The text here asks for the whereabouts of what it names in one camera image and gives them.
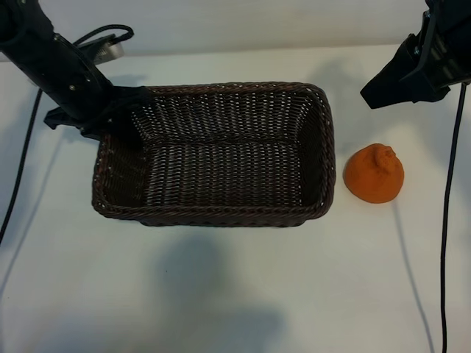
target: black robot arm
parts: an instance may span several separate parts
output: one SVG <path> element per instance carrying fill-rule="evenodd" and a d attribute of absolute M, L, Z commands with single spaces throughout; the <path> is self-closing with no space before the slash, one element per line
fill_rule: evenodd
<path fill-rule="evenodd" d="M 45 122 L 52 129 L 75 126 L 89 138 L 109 133 L 139 144 L 125 107 L 146 90 L 113 86 L 93 62 L 99 48 L 77 47 L 54 33 L 38 0 L 0 0 L 0 51 L 59 105 Z"/>
<path fill-rule="evenodd" d="M 361 91 L 371 108 L 439 101 L 449 86 L 471 80 L 471 1 L 429 0 L 422 30 Z"/>

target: white background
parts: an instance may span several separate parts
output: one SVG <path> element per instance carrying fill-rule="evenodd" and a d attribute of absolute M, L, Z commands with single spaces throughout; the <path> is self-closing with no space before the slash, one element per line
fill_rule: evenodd
<path fill-rule="evenodd" d="M 0 352 L 433 353 L 441 351 L 442 200 L 458 89 L 435 104 L 371 111 L 359 92 L 396 46 L 126 57 L 117 85 L 301 81 L 333 110 L 338 181 L 329 213 L 290 229 L 149 228 L 91 206 L 95 141 L 42 123 L 0 247 Z M 0 219 L 34 89 L 0 64 Z M 465 107 L 447 256 L 450 353 L 471 347 L 471 104 Z M 390 144 L 398 199 L 344 186 L 347 159 Z"/>
<path fill-rule="evenodd" d="M 425 0 L 40 0 L 70 41 L 127 24 L 128 54 L 390 44 L 420 31 Z"/>

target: woven pattern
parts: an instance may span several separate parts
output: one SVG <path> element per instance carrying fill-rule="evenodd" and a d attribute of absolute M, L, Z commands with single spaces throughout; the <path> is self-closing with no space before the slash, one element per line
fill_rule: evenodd
<path fill-rule="evenodd" d="M 324 93 L 300 83 L 149 88 L 130 112 L 144 147 L 107 136 L 93 205 L 148 225 L 298 225 L 325 214 L 335 182 Z"/>

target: orange toy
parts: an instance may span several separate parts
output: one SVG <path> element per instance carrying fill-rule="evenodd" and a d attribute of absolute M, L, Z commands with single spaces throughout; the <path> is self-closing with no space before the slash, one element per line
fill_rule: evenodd
<path fill-rule="evenodd" d="M 395 199 L 400 192 L 404 169 L 391 147 L 375 143 L 350 158 L 344 181 L 353 195 L 381 204 Z"/>

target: wire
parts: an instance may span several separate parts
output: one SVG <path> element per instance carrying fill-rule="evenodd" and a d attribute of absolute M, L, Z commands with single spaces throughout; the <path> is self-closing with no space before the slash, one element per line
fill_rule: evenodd
<path fill-rule="evenodd" d="M 84 35 L 83 37 L 79 38 L 74 42 L 75 46 L 78 46 L 79 44 L 82 44 L 86 40 L 89 40 L 90 38 L 94 37 L 95 35 L 104 32 L 104 31 L 109 31 L 111 29 L 122 29 L 124 31 L 127 31 L 127 33 L 124 33 L 123 35 L 115 38 L 113 40 L 113 44 L 120 43 L 124 40 L 131 39 L 134 36 L 134 31 L 132 30 L 131 27 L 125 26 L 123 24 L 108 24 L 107 26 L 99 27 L 95 29 L 94 31 Z"/>
<path fill-rule="evenodd" d="M 455 168 L 456 148 L 458 146 L 459 127 L 461 117 L 463 116 L 464 97 L 466 96 L 467 83 L 461 84 L 461 93 L 459 96 L 458 112 L 456 113 L 455 129 L 453 130 L 453 139 L 451 143 L 450 164 L 448 166 L 447 186 L 445 188 L 445 201 L 443 206 L 443 228 L 442 228 L 442 251 L 440 254 L 440 309 L 442 313 L 442 335 L 443 346 L 442 353 L 447 352 L 447 315 L 445 312 L 445 255 L 447 253 L 448 236 L 448 208 L 450 206 L 451 182 L 453 180 L 453 169 Z"/>
<path fill-rule="evenodd" d="M 1 241 L 3 240 L 5 232 L 7 231 L 8 222 L 10 221 L 10 217 L 12 215 L 13 208 L 15 206 L 16 196 L 18 195 L 18 190 L 20 188 L 21 177 L 23 176 L 26 153 L 28 152 L 29 141 L 31 140 L 32 128 L 35 125 L 36 114 L 38 113 L 39 103 L 41 102 L 42 95 L 43 95 L 43 91 L 38 90 L 38 93 L 36 94 L 35 105 L 32 108 L 31 118 L 29 119 L 29 125 L 28 125 L 28 130 L 26 131 L 26 137 L 24 139 L 23 151 L 21 152 L 20 165 L 18 167 L 18 173 L 16 174 L 15 187 L 13 188 L 13 193 L 10 199 L 10 204 L 8 205 L 7 213 L 5 214 L 3 224 L 1 225 L 0 244 L 1 244 Z"/>
<path fill-rule="evenodd" d="M 97 35 L 101 32 L 110 30 L 110 29 L 123 29 L 123 30 L 127 31 L 127 33 L 115 38 L 114 41 L 113 41 L 114 44 L 122 42 L 123 40 L 128 40 L 128 39 L 132 38 L 132 36 L 134 35 L 134 31 L 132 30 L 131 27 L 125 26 L 123 24 L 110 24 L 110 25 L 107 25 L 107 26 L 99 27 L 99 28 L 95 29 L 94 31 L 84 35 L 81 38 L 79 38 L 78 40 L 76 40 L 74 42 L 74 46 L 78 46 L 79 44 L 82 44 L 83 42 L 85 42 L 86 40 L 92 38 L 93 36 L 95 36 L 95 35 Z M 8 223 L 10 222 L 10 217 L 12 215 L 13 208 L 15 206 L 16 196 L 18 195 L 18 190 L 20 188 L 21 177 L 23 176 L 24 163 L 26 161 L 26 155 L 28 153 L 29 142 L 31 141 L 32 128 L 35 125 L 36 115 L 38 114 L 38 108 L 39 108 L 39 104 L 40 104 L 42 95 L 43 95 L 43 91 L 41 89 L 39 89 L 38 93 L 36 94 L 35 104 L 32 108 L 31 118 L 29 119 L 28 130 L 26 131 L 26 137 L 24 139 L 23 151 L 21 152 L 20 165 L 18 167 L 18 172 L 16 174 L 15 186 L 13 188 L 12 197 L 10 199 L 10 204 L 8 205 L 7 213 L 5 214 L 5 218 L 4 218 L 3 223 L 1 225 L 0 245 L 1 245 L 1 242 L 3 241 L 4 236 L 5 236 L 5 232 L 7 231 Z"/>

